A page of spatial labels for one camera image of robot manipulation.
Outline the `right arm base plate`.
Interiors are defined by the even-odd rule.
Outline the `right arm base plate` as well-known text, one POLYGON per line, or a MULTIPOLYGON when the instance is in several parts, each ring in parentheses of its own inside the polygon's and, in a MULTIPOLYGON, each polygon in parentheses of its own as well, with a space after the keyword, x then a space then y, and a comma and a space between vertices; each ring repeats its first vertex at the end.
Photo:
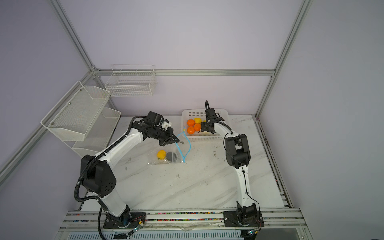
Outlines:
POLYGON ((256 211, 250 214, 241 215, 236 211, 224 211, 225 227, 264 227, 264 217, 261 211, 256 211))

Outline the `clear zip top bag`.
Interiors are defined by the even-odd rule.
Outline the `clear zip top bag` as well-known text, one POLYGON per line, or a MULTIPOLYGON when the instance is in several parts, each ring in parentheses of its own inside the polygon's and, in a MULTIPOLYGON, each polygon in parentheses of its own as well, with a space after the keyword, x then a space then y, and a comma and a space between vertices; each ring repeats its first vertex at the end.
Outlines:
POLYGON ((186 158, 192 149, 192 144, 187 135, 187 130, 177 135, 180 140, 178 143, 166 145, 161 147, 158 144, 150 147, 148 152, 148 164, 160 165, 160 164, 183 164, 186 162, 186 158))

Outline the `orange tangerine front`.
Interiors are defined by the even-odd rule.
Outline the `orange tangerine front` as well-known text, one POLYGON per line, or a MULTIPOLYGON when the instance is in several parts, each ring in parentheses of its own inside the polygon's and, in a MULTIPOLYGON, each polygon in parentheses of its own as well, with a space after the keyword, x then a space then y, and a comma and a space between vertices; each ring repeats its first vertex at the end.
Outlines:
POLYGON ((187 133, 189 134, 189 135, 193 135, 194 133, 195 133, 195 127, 193 127, 193 126, 189 126, 188 128, 187 128, 187 133))

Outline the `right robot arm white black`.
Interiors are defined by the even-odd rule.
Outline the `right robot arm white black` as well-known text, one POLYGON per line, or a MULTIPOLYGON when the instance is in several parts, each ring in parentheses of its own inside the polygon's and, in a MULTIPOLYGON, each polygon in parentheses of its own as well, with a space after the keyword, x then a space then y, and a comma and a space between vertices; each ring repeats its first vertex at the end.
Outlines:
POLYGON ((202 130, 211 134, 219 134, 223 138, 225 157, 230 167, 234 168, 237 179, 237 225, 241 227, 264 226, 260 212, 260 204, 251 194, 249 180, 249 164, 251 153, 248 138, 238 134, 225 123, 224 118, 216 113, 206 102, 206 120, 202 122, 202 130))

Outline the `round yellow fruit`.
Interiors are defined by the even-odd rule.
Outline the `round yellow fruit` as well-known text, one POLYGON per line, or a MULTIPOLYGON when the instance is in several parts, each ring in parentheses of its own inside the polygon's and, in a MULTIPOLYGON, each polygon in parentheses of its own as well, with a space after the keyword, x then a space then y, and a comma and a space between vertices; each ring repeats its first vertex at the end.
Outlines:
POLYGON ((158 151, 157 158, 159 160, 165 160, 166 159, 166 155, 167 155, 166 151, 161 150, 161 151, 158 151))

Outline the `black avocado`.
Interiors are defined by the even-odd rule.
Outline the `black avocado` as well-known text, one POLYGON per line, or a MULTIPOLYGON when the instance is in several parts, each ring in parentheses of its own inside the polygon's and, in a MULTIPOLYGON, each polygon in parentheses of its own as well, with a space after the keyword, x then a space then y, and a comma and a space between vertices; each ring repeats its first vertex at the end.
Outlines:
POLYGON ((174 152, 168 152, 166 155, 166 161, 169 163, 176 163, 178 161, 178 155, 174 152))

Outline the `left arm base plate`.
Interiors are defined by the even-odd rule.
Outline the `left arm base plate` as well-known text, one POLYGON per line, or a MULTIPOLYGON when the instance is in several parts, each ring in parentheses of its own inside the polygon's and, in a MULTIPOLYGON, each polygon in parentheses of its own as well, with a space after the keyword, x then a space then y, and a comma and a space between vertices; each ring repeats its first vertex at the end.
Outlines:
POLYGON ((147 214, 144 212, 130 212, 120 217, 115 217, 109 213, 106 214, 104 229, 134 229, 140 223, 144 224, 147 214))

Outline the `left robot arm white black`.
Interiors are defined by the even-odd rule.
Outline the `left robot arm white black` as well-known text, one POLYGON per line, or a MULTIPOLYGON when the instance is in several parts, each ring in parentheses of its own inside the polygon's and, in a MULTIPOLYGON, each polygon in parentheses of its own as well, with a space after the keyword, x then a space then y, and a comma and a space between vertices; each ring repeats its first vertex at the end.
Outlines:
POLYGON ((74 199, 77 202, 96 200, 101 210, 120 228, 127 227, 132 220, 130 208, 116 190, 117 179, 113 169, 129 151, 146 139, 157 140, 162 147, 180 141, 171 122, 162 115, 149 112, 146 116, 133 117, 127 131, 106 149, 82 157, 74 199))

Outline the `white plastic perforated basket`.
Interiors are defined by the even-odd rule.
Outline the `white plastic perforated basket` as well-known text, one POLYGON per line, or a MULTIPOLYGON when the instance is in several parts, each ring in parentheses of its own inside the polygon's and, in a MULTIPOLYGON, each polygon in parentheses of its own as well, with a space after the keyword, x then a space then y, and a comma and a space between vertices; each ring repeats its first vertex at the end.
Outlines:
POLYGON ((225 109, 194 109, 182 113, 182 131, 192 141, 223 140, 234 130, 225 109))

